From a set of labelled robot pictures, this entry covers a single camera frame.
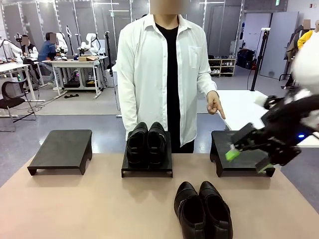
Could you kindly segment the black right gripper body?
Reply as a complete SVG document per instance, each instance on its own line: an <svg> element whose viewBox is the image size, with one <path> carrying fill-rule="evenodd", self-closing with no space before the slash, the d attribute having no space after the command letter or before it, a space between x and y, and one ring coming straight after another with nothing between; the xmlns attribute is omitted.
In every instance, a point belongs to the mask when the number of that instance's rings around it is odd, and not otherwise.
<svg viewBox="0 0 319 239"><path fill-rule="evenodd" d="M267 156L257 166L285 166L301 153L297 146L303 138L303 102L265 102L268 111L261 117L264 127L256 142Z"/></svg>

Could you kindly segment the black loafer with metal bar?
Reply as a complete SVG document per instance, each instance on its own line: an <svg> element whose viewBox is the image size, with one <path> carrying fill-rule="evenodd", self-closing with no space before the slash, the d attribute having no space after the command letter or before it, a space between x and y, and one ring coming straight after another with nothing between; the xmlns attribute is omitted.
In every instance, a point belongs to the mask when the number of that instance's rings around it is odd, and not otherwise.
<svg viewBox="0 0 319 239"><path fill-rule="evenodd" d="M154 122L147 135L147 149L150 155L150 164L160 165L165 159L166 134L159 122Z"/></svg>

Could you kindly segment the plain black loafer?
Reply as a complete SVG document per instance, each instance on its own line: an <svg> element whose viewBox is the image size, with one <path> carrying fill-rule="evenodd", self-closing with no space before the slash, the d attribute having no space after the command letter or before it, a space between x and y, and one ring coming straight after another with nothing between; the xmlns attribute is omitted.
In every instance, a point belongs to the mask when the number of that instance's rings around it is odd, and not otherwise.
<svg viewBox="0 0 319 239"><path fill-rule="evenodd" d="M145 122L140 122L130 132L127 139L127 160L132 167L141 167L146 164L146 139L148 135L148 127Z"/></svg>

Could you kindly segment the person's right forearm white sleeve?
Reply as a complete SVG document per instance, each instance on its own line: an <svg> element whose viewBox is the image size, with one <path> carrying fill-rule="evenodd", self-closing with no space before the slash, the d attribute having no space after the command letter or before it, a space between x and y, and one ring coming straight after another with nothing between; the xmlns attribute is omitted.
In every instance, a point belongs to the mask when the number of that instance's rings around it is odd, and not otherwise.
<svg viewBox="0 0 319 239"><path fill-rule="evenodd" d="M127 78L118 78L118 95L123 124L127 134L138 124L135 86Z"/></svg>

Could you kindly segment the person's left forearm white sleeve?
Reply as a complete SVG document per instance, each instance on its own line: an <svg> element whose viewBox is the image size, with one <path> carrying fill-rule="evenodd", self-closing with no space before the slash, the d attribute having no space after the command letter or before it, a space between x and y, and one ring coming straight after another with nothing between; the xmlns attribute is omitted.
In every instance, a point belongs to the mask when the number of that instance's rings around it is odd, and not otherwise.
<svg viewBox="0 0 319 239"><path fill-rule="evenodd" d="M197 89L205 96L211 91L217 91L217 85L210 76L211 70L209 66L208 56L200 57L197 73Z"/></svg>

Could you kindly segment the dark grey shoe stand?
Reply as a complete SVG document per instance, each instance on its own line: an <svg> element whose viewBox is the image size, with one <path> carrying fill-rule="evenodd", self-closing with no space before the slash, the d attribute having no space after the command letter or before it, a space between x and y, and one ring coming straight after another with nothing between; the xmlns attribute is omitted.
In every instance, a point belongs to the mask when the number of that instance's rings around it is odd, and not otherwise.
<svg viewBox="0 0 319 239"><path fill-rule="evenodd" d="M151 164L141 164L141 166L131 166L127 158L127 150L124 153L123 164L121 168L121 177L154 177L154 178L173 178L173 162L171 153L171 139L168 131L166 134L165 159L160 166Z"/></svg>
<svg viewBox="0 0 319 239"><path fill-rule="evenodd" d="M78 169L84 175L87 160L92 159L90 129L52 130L27 166L31 176L37 170Z"/></svg>
<svg viewBox="0 0 319 239"><path fill-rule="evenodd" d="M256 164L267 154L261 150L244 151L234 160L227 161L225 154L230 150L230 139L234 131L214 130L211 133L212 143L210 160L216 165L218 177L272 177L275 167L270 167L258 173Z"/></svg>

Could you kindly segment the black tripod stand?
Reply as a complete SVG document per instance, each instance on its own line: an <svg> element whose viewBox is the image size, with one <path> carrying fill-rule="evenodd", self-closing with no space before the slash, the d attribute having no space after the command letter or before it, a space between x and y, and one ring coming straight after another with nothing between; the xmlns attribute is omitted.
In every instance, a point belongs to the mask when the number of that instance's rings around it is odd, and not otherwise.
<svg viewBox="0 0 319 239"><path fill-rule="evenodd" d="M268 36L269 36L269 32L270 32L270 28L269 27L268 28L261 28L261 33L263 33L262 43L261 43L261 48L260 48L259 55L258 55L258 58L257 58L256 69L255 69L255 73L254 73L254 77L253 77L253 81L252 81L252 85L251 85L250 91L255 91L255 85L256 85L256 81L257 81L257 77L258 77L258 72L259 72L261 61L263 59L263 52L264 52L264 48L265 48L265 45L266 45L266 41L267 41Z"/></svg>

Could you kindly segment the person in white shirt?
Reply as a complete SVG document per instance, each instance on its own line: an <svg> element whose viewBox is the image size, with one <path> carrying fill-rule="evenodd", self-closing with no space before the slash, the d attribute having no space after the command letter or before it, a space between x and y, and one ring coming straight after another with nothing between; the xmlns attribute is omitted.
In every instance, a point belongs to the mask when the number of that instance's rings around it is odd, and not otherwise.
<svg viewBox="0 0 319 239"><path fill-rule="evenodd" d="M188 0L150 0L150 13L120 32L117 80L135 86L138 123L159 122L173 153L193 153L197 136L197 73L207 54L202 27L183 18Z"/></svg>

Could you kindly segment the seated person in blue jacket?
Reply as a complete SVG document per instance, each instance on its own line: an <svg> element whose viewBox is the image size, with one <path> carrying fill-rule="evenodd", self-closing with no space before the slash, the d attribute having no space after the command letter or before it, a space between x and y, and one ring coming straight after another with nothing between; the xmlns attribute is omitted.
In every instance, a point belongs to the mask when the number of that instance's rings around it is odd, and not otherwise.
<svg viewBox="0 0 319 239"><path fill-rule="evenodd" d="M45 42L42 45L41 50L38 54L38 62L39 65L43 66L50 72L50 81L53 84L53 90L57 91L58 87L55 82L55 70L53 70L52 64L45 62L46 60L54 60L54 58L57 56L56 52L56 37L53 37L53 32L47 32L45 35Z"/></svg>

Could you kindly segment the seated person in varsity jacket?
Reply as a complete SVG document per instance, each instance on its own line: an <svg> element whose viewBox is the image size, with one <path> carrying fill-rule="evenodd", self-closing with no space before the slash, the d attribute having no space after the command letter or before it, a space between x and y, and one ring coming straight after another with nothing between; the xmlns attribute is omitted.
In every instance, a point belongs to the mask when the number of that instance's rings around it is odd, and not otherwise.
<svg viewBox="0 0 319 239"><path fill-rule="evenodd" d="M38 60L38 50L36 46L30 42L29 37L25 34L22 36L21 49L24 57L31 59L32 61Z"/></svg>

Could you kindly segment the person's left hand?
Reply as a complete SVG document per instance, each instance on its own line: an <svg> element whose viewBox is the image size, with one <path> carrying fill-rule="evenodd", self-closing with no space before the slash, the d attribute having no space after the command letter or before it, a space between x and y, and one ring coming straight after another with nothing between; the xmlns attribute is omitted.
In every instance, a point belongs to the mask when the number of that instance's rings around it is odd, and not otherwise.
<svg viewBox="0 0 319 239"><path fill-rule="evenodd" d="M225 120L224 110L222 108L221 101L219 99L219 95L216 91L210 91L207 96L207 111L209 114L213 115L216 113L220 113L221 117Z"/></svg>

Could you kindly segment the white side table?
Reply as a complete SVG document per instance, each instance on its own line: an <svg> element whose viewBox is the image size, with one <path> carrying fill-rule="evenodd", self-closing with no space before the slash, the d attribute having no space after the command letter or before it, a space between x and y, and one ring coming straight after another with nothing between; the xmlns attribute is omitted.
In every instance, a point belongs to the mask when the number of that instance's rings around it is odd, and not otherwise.
<svg viewBox="0 0 319 239"><path fill-rule="evenodd" d="M255 128L264 127L261 117L267 110L254 104L258 96L266 97L259 91L222 90L219 92L226 115L225 124L230 130L240 130L252 123ZM319 148L319 94L306 89L288 90L283 97L286 103L303 102L303 138L297 146L302 148Z"/></svg>

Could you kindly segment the black perforated leather shoe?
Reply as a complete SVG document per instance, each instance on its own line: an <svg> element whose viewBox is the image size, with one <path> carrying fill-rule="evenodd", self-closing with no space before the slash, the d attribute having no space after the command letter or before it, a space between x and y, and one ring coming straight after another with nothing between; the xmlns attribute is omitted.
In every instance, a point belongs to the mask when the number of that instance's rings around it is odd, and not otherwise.
<svg viewBox="0 0 319 239"><path fill-rule="evenodd" d="M218 190L208 181L202 182L199 196L205 212L205 239L233 239L230 209Z"/></svg>

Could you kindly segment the wooden shoe rack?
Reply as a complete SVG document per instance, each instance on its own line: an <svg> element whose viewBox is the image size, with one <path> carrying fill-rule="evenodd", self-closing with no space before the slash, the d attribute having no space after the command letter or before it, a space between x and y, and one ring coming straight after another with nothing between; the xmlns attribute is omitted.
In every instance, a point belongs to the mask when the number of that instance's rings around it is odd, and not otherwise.
<svg viewBox="0 0 319 239"><path fill-rule="evenodd" d="M233 77L235 72L236 59L216 57L209 59L209 66L212 77Z"/></svg>

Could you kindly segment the brown coat on rack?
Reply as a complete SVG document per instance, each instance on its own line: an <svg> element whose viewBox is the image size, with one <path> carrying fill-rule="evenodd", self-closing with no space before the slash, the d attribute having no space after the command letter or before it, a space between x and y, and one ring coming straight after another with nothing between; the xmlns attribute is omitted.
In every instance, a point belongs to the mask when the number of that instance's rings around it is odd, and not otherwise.
<svg viewBox="0 0 319 239"><path fill-rule="evenodd" d="M286 56L285 60L288 62L291 61L291 59L295 56L297 49L298 49L298 40L301 36L301 32L303 31L304 27L300 25L295 32L291 36L291 40L288 43L287 49L286 49Z"/></svg>

